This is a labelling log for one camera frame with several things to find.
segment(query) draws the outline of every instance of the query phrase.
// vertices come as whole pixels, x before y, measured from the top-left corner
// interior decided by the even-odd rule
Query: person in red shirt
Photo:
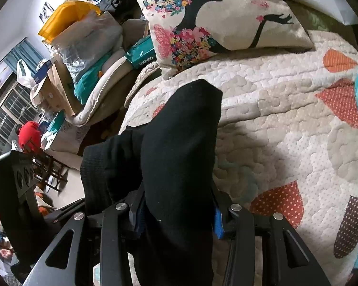
[[[16,134],[19,136],[19,145],[22,149],[26,145],[25,152],[29,149],[37,153],[41,148],[42,134],[38,130],[37,122],[27,122],[24,126],[16,126]]]

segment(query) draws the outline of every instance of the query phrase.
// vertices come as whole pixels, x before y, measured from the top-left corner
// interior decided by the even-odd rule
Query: tile floor
[[[58,193],[54,189],[50,189],[46,195],[53,200],[53,206],[58,209],[84,198],[84,187],[81,182],[80,172],[75,169],[69,169],[68,182],[64,185],[61,184],[62,191]]]

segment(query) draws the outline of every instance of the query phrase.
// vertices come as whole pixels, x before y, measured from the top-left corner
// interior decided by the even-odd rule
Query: teal box
[[[126,59],[136,69],[142,68],[145,64],[156,60],[157,55],[155,54],[151,36],[148,35],[133,45],[126,53]]]

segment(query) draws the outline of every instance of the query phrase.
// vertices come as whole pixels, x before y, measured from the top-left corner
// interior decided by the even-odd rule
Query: desk
[[[51,134],[46,132],[41,138],[41,148],[54,159],[68,167],[80,170],[82,157],[77,156],[81,142],[90,126],[76,127],[64,121],[61,128]]]

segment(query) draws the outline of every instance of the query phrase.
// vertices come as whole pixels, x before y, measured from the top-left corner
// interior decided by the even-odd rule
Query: red shirt
[[[19,132],[19,144],[21,148],[27,144],[27,148],[30,148],[34,152],[41,148],[41,132],[37,129],[37,122],[27,122],[21,127]]]

